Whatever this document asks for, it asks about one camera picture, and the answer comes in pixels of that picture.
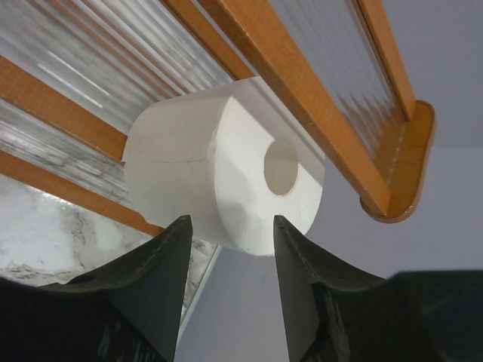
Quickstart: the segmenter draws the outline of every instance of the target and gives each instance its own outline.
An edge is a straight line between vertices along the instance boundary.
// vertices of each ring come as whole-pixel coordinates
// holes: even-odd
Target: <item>white paper roll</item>
[[[261,78],[156,103],[135,121],[123,161],[147,222],[192,217],[195,238],[272,255],[273,217],[305,233],[323,154]]]

